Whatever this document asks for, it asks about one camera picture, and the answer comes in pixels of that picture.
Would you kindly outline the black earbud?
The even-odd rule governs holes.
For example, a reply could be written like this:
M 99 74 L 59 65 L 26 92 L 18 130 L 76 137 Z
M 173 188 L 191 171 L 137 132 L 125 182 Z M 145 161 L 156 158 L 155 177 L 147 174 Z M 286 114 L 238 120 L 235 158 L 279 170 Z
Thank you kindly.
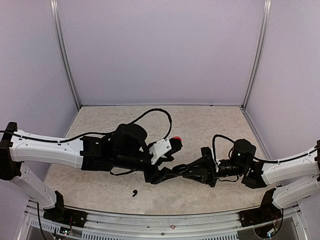
M 135 197 L 138 194 L 138 191 L 137 190 L 133 190 L 132 193 L 133 193 L 132 197 Z

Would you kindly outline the black charging case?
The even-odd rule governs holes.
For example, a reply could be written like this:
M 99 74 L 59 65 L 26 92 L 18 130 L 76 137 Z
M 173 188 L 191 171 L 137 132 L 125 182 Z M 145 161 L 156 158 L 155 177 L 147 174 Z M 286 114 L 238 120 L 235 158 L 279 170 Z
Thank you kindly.
M 172 171 L 181 176 L 189 172 L 189 166 L 187 164 L 179 164 L 174 166 Z

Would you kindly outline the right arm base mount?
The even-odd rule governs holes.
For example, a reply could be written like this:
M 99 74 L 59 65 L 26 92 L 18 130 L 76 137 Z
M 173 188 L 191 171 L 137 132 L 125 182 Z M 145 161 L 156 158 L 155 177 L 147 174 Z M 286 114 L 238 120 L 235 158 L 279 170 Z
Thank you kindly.
M 276 218 L 282 218 L 282 210 L 272 207 L 258 207 L 249 210 L 243 210 L 239 213 L 239 218 L 242 227 L 249 227 L 267 223 Z

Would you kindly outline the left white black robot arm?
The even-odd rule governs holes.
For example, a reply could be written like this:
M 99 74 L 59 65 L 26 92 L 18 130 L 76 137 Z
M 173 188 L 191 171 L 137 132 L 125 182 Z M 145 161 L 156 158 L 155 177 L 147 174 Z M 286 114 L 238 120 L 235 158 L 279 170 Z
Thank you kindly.
M 173 161 L 182 149 L 181 138 L 164 137 L 146 143 L 147 132 L 135 123 L 120 124 L 111 133 L 88 132 L 73 138 L 34 135 L 10 122 L 0 141 L 0 178 L 14 182 L 63 223 L 70 218 L 63 196 L 47 187 L 28 167 L 28 162 L 63 165 L 82 171 L 121 175 L 142 172 L 144 180 L 158 184 L 175 173 L 162 163 Z

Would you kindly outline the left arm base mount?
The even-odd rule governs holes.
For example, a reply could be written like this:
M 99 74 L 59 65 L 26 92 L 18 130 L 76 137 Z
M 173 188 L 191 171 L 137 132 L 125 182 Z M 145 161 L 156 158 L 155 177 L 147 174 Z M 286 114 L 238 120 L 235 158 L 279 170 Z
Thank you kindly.
M 70 208 L 50 208 L 45 209 L 43 218 L 52 222 L 68 225 L 70 227 L 84 228 L 88 213 Z

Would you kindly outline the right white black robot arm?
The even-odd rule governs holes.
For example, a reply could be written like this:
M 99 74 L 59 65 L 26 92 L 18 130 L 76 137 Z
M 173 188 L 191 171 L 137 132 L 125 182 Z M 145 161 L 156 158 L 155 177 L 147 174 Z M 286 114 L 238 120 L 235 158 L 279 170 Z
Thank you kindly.
M 320 192 L 320 146 L 277 160 L 255 158 L 256 147 L 246 139 L 234 142 L 228 159 L 216 159 L 213 149 L 203 147 L 201 158 L 184 164 L 182 177 L 214 187 L 220 178 L 237 176 L 250 189 L 265 188 L 284 180 L 292 183 L 267 191 L 266 203 L 256 210 L 256 218 L 266 222 L 276 208 L 282 209 L 293 202 Z

